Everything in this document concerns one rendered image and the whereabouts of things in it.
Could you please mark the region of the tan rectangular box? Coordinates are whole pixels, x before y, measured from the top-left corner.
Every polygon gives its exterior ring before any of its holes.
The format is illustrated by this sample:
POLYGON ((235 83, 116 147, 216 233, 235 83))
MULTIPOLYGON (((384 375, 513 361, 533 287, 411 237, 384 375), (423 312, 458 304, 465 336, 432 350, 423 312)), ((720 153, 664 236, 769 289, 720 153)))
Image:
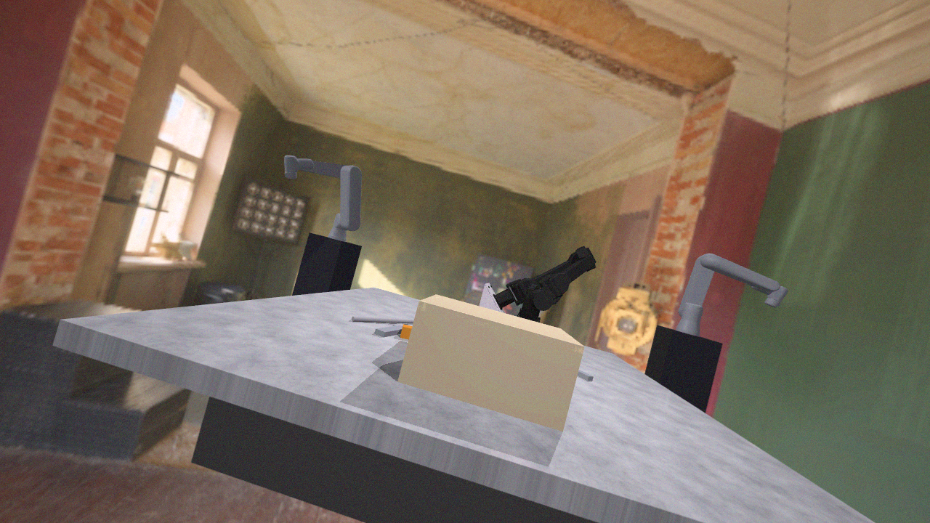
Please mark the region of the tan rectangular box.
POLYGON ((553 325, 433 295, 398 383, 562 431, 584 346, 553 325))

